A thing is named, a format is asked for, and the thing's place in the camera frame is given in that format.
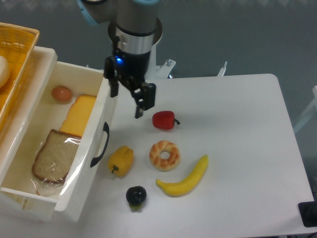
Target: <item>wicker basket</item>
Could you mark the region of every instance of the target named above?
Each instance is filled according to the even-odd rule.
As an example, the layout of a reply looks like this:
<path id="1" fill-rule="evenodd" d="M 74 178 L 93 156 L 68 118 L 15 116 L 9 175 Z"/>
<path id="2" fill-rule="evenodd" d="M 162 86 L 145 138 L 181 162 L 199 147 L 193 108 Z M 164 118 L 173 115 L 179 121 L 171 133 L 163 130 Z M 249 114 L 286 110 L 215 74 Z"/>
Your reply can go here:
<path id="1" fill-rule="evenodd" d="M 10 68 L 10 78 L 0 88 L 0 131 L 19 93 L 23 71 L 39 34 L 35 29 L 0 22 L 0 56 L 8 60 Z"/>

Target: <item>black drawer handle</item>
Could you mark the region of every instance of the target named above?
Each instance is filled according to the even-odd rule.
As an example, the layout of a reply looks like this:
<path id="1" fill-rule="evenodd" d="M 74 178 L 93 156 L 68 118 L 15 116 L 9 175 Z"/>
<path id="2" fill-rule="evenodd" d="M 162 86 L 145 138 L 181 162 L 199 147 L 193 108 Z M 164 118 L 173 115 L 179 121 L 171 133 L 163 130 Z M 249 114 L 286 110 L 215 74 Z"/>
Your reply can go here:
<path id="1" fill-rule="evenodd" d="M 97 163 L 99 163 L 99 161 L 102 159 L 102 157 L 105 154 L 106 148 L 108 146 L 108 142 L 109 142 L 109 133 L 110 133 L 110 129 L 109 129 L 109 125 L 108 123 L 105 121 L 104 123 L 104 128 L 103 131 L 107 133 L 107 140 L 104 146 L 104 149 L 102 151 L 102 153 L 98 156 L 98 157 L 94 157 L 90 163 L 90 168 L 92 168 L 93 166 L 95 166 Z"/>

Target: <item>robotic arm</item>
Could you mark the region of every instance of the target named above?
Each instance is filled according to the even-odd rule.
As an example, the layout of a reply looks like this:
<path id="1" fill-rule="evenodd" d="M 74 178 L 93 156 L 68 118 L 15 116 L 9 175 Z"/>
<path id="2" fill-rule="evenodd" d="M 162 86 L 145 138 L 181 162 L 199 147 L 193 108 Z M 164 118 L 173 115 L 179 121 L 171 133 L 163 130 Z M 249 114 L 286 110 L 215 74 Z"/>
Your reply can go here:
<path id="1" fill-rule="evenodd" d="M 120 82 L 134 98 L 135 118 L 155 104 L 156 86 L 146 83 L 152 45 L 161 25 L 157 19 L 159 0 L 77 0 L 91 24 L 112 21 L 108 33 L 112 56 L 106 58 L 104 76 L 109 80 L 110 95 L 118 95 Z"/>

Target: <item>black cable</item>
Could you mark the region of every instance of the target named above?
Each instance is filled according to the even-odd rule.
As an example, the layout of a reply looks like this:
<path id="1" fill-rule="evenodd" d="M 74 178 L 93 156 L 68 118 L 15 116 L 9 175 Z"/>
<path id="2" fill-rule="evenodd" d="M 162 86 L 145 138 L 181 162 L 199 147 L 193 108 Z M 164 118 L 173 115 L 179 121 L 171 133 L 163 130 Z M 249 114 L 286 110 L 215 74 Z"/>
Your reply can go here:
<path id="1" fill-rule="evenodd" d="M 307 236 L 306 238 L 312 238 L 314 235 L 316 235 L 317 234 L 317 232 L 315 232 L 315 233 L 311 233 L 309 236 Z"/>

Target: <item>white plastic container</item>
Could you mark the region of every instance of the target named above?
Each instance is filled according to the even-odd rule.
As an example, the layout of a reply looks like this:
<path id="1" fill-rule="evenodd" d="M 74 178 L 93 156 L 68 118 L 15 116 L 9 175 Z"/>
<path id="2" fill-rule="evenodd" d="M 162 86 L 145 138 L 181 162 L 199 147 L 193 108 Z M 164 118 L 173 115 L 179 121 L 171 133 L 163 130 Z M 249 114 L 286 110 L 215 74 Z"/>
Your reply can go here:
<path id="1" fill-rule="evenodd" d="M 17 149 L 0 164 L 0 211 L 41 221 L 49 221 L 55 214 L 59 220 L 76 222 L 98 167 L 91 168 L 91 160 L 104 149 L 108 137 L 104 123 L 111 124 L 116 98 L 110 98 L 102 72 L 68 63 L 57 62 L 48 82 L 44 80 L 43 84 L 46 87 L 38 106 L 34 105 L 29 125 L 25 133 L 18 135 Z M 59 85 L 71 89 L 72 102 L 56 103 L 51 90 Z M 70 106 L 82 94 L 97 99 L 66 181 L 62 186 L 40 183 L 42 191 L 38 192 L 31 170 L 35 156 L 49 131 L 60 128 Z"/>

